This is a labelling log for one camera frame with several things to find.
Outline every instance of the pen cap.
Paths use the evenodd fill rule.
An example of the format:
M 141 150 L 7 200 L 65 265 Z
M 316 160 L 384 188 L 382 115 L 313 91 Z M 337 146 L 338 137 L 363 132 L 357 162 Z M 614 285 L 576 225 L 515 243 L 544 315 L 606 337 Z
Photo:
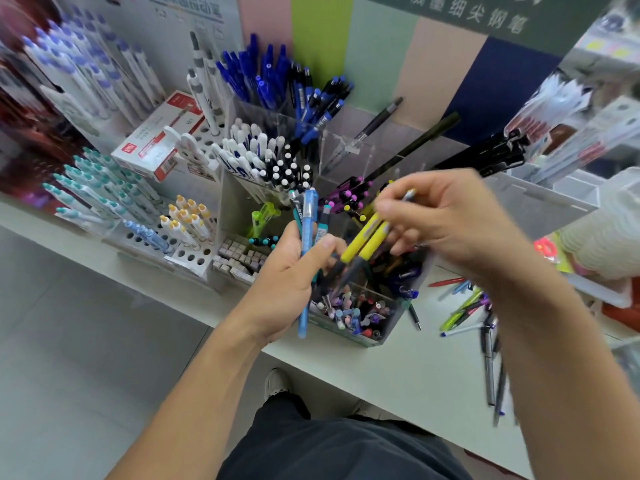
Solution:
M 305 202 L 302 207 L 302 217 L 311 217 L 314 221 L 318 215 L 318 193 L 314 188 L 305 190 Z

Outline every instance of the red and white box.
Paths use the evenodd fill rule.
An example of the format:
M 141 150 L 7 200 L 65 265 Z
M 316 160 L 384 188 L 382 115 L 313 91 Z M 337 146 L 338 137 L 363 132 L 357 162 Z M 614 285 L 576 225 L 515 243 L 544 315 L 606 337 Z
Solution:
M 143 177 L 162 182 L 176 165 L 177 151 L 165 126 L 179 134 L 193 134 L 205 118 L 196 100 L 187 93 L 174 92 L 148 119 L 112 153 L 120 165 Z

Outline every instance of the person's right hand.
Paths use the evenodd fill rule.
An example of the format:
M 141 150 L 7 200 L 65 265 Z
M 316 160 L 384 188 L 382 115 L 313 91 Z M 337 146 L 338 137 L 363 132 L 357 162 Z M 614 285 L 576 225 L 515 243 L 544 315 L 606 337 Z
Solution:
M 412 203 L 402 202 L 415 188 Z M 506 215 L 491 190 L 470 169 L 413 173 L 390 184 L 375 201 L 380 217 L 394 225 L 391 253 L 417 242 L 468 271 L 480 284 L 535 250 Z

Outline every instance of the white table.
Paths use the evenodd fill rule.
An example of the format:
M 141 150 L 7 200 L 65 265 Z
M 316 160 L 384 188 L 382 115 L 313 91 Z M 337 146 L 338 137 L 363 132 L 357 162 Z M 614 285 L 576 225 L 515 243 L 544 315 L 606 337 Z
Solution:
M 221 296 L 169 272 L 124 257 L 98 238 L 53 216 L 0 195 L 0 225 L 97 273 L 126 285 L 212 327 L 241 298 L 229 287 Z M 436 268 L 426 284 L 455 277 Z M 380 347 L 364 349 L 316 327 L 305 340 L 291 330 L 264 352 L 312 376 L 364 399 L 523 477 L 532 478 L 524 441 L 513 416 L 492 427 L 492 409 L 484 395 L 483 360 L 477 333 L 440 338 L 438 327 L 465 300 L 442 288 L 424 286 L 414 307 L 422 331 L 403 317 Z M 632 332 L 605 323 L 608 339 Z

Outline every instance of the person's left hand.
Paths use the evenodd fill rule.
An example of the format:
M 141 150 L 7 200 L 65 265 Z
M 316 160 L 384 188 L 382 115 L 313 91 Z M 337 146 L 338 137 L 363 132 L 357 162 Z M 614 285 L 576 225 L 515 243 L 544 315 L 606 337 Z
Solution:
M 307 306 L 311 281 L 329 264 L 336 247 L 343 251 L 344 241 L 327 234 L 300 257 L 300 233 L 296 222 L 290 222 L 228 319 L 241 323 L 263 345 L 281 338 Z

